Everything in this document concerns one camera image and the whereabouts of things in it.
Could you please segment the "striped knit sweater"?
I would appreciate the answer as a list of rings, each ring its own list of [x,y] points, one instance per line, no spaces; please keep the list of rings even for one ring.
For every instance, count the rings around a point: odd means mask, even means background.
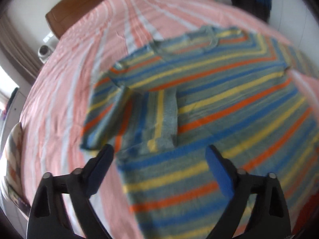
[[[276,173],[296,222],[318,177],[318,124],[288,69],[318,77],[302,52],[238,28],[153,41],[95,84],[80,148],[114,147],[145,238],[204,238],[217,222],[228,199],[209,145],[252,174]]]

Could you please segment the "striped pillow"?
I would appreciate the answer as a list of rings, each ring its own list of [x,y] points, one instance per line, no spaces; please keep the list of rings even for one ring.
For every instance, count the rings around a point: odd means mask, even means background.
[[[21,181],[23,130],[20,122],[12,128],[1,156],[1,189],[5,196],[9,188],[21,198],[24,197]]]

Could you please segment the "pink striped bed cover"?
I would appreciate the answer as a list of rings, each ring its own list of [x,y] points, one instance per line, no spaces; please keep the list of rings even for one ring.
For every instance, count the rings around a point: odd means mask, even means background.
[[[203,26],[238,28],[292,46],[258,18],[213,0],[104,0],[68,29],[41,69],[21,115],[21,176],[26,198],[34,199],[44,173],[68,174],[98,152],[81,150],[82,130],[95,84],[115,62],[153,41]],[[288,69],[288,76],[318,124],[318,107],[307,92],[308,87],[318,85],[318,77],[294,69]],[[93,206],[113,238],[145,238],[123,191],[116,157],[93,197]],[[317,208],[318,177],[292,227],[299,230]]]

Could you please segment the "small white fan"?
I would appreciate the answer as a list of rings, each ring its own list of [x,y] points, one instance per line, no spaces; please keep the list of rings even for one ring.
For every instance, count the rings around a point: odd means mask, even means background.
[[[38,49],[38,57],[43,64],[45,64],[48,61],[52,53],[53,50],[47,45],[42,45]]]

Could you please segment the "beige curtain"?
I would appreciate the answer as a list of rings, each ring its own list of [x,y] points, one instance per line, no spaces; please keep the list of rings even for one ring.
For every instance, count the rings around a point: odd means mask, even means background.
[[[1,49],[15,70],[32,85],[42,63],[22,39],[6,12],[1,15]]]

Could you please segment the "wooden headboard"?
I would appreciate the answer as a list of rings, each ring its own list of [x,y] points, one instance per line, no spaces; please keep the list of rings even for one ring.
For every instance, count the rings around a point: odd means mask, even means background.
[[[60,39],[68,29],[104,0],[61,0],[45,16],[50,30]]]

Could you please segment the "black chair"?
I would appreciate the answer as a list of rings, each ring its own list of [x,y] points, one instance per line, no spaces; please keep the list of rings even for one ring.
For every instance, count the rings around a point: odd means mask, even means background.
[[[268,22],[270,18],[270,12],[268,8],[266,8],[261,3],[258,3],[256,0],[231,0],[232,5],[238,7],[255,17],[259,18],[264,22]]]

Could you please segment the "white wall socket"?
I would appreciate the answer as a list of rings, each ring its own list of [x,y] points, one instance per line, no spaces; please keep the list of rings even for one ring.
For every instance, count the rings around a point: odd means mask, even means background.
[[[44,38],[43,38],[43,42],[47,43],[51,38],[53,38],[54,34],[53,32],[49,32]]]

